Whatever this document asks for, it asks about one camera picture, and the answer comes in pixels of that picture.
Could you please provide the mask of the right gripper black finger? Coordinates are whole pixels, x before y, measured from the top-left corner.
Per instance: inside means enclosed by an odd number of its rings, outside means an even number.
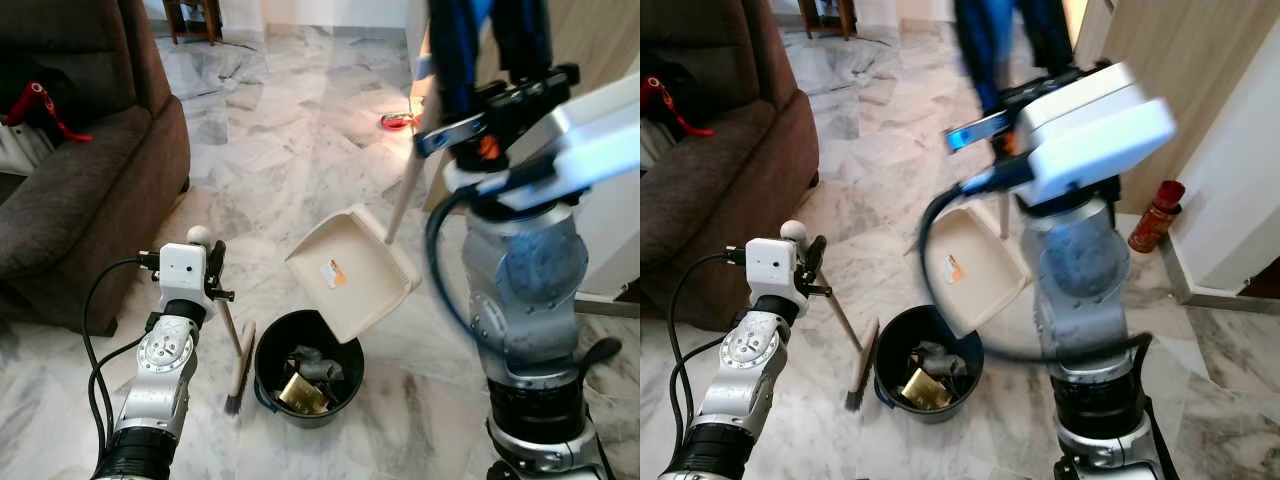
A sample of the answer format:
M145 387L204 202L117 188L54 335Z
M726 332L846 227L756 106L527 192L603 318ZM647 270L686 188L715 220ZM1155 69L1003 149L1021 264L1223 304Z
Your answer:
M1076 70L1065 8L1059 0L1020 0L1034 65L1051 76Z
M460 122L477 109L481 13L483 8L470 0L428 1L428 40L443 122Z
M549 15L544 0L495 0L490 10L492 32L499 51L499 68L512 83L544 77L552 68Z
M1009 83L1012 13L1010 0L955 1L956 40L983 111L1004 109L1000 91Z

